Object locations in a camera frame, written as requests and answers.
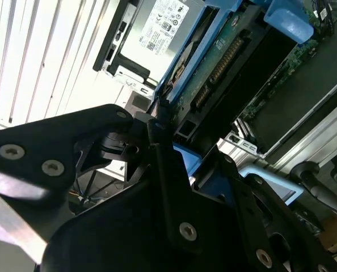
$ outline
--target silver screw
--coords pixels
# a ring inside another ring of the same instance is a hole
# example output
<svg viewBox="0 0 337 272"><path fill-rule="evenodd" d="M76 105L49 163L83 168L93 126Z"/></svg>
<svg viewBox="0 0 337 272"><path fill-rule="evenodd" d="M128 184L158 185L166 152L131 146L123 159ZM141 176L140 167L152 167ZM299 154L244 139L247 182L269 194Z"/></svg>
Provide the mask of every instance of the silver screw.
<svg viewBox="0 0 337 272"><path fill-rule="evenodd" d="M155 125L156 125L156 127L160 128L160 129L165 129L165 128L163 127L163 125L161 125L160 123L156 123Z"/></svg>
<svg viewBox="0 0 337 272"><path fill-rule="evenodd" d="M25 155L25 150L17 144L5 144L0 147L0 156L7 160L18 160Z"/></svg>
<svg viewBox="0 0 337 272"><path fill-rule="evenodd" d="M262 263L262 265L264 265L266 268L272 267L272 259L267 252L262 249L257 249L255 254L257 255L257 258Z"/></svg>
<svg viewBox="0 0 337 272"><path fill-rule="evenodd" d="M117 115L119 117L122 117L122 118L126 118L127 117L127 114L125 114L124 112L120 112L119 110L117 111Z"/></svg>
<svg viewBox="0 0 337 272"><path fill-rule="evenodd" d="M187 222L182 222L180 224L180 233L188 241L195 241L197 238L196 229L192 224Z"/></svg>
<svg viewBox="0 0 337 272"><path fill-rule="evenodd" d="M263 184L263 180L261 178L255 177L254 179L258 184Z"/></svg>
<svg viewBox="0 0 337 272"><path fill-rule="evenodd" d="M326 267L324 267L323 265L318 265L318 271L319 272L328 272L328 270L326 269Z"/></svg>
<svg viewBox="0 0 337 272"><path fill-rule="evenodd" d="M238 23L238 21L239 21L239 16L237 16L233 19L233 21L231 22L231 26L235 27L235 25Z"/></svg>
<svg viewBox="0 0 337 272"><path fill-rule="evenodd" d="M41 169L50 177L58 177L63 174L65 167L58 160L47 160L42 164Z"/></svg>

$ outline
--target green circuit board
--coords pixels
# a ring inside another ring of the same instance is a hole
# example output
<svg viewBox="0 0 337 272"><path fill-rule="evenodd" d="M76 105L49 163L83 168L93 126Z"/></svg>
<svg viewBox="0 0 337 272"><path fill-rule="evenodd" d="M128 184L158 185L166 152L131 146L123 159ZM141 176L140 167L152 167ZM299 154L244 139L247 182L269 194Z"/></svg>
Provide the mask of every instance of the green circuit board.
<svg viewBox="0 0 337 272"><path fill-rule="evenodd" d="M225 23L213 45L187 83L185 91L181 94L178 102L173 107L172 112L175 114L172 117L172 123L175 123L181 116L185 116L187 112L190 111L190 107L186 107L187 105L192 104L195 99L197 100L196 102L200 104L204 101L205 96L209 95L211 90L206 84L212 85L214 83L214 78L211 77L213 73L220 73L222 70L221 67L219 67L221 61L227 60L226 62L230 62L230 56L233 56L233 54L228 54L228 51L230 51L230 46L233 46L233 42L238 41L238 35L247 23L247 16L249 16L249 14L236 12L231 19Z"/></svg>
<svg viewBox="0 0 337 272"><path fill-rule="evenodd" d="M261 110L261 108L291 77L300 66L316 54L318 42L308 40L304 44L297 44L288 54L283 63L276 69L266 84L262 87L252 102L244 109L241 118L249 122Z"/></svg>

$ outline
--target metal sheet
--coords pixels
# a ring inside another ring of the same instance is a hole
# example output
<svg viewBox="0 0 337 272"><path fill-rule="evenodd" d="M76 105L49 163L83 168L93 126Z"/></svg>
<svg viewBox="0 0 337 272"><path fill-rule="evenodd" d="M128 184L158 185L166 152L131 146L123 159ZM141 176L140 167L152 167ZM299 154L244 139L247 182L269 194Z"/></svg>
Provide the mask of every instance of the metal sheet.
<svg viewBox="0 0 337 272"><path fill-rule="evenodd" d="M162 79L172 60L181 50L188 33L190 33L192 29L193 22L196 21L196 18L201 14L201 10L204 7L204 2L200 0L187 0L182 2L189 7L189 10L164 54L156 55L140 44L142 29L151 13L155 0L145 0L143 2L132 26L132 30L121 51L124 56L150 70L150 78L156 82Z"/></svg>
<svg viewBox="0 0 337 272"><path fill-rule="evenodd" d="M0 240L18 245L40 264L49 239L72 217L67 204L41 212L25 205L12 207L0 197Z"/></svg>

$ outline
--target black mounting arm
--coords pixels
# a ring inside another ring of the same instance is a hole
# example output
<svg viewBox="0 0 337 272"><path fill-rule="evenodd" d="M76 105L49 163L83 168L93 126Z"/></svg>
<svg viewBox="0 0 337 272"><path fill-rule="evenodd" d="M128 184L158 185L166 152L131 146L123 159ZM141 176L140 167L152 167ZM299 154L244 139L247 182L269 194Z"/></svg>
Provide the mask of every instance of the black mounting arm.
<svg viewBox="0 0 337 272"><path fill-rule="evenodd" d="M139 137L128 136L133 123L124 109L105 105L1 130L0 195L61 204L76 177L140 155L132 152Z"/></svg>
<svg viewBox="0 0 337 272"><path fill-rule="evenodd" d="M233 160L217 149L213 154L210 176L228 183L225 200L191 189L183 158L161 123L135 119L116 105L2 130L0 205L25 206L24 212L6 208L0 223L42 272L285 272L286 262L293 272L337 271L263 179L242 179ZM51 215L41 221L48 224L76 176L112 159L128 162L131 186L55 226L44 241L38 228L28 233L31 239L17 237L36 223L23 219L37 209Z"/></svg>

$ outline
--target silver metal frame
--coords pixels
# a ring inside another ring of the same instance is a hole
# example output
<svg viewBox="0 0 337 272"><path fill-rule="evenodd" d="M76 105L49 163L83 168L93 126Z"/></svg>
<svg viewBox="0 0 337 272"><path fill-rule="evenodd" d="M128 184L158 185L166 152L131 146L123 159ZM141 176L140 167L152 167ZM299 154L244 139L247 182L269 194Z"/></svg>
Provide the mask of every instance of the silver metal frame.
<svg viewBox="0 0 337 272"><path fill-rule="evenodd" d="M0 241L21 247L40 264L49 239L74 215L68 203L58 210L39 211L23 203L9 203L0 197Z"/></svg>

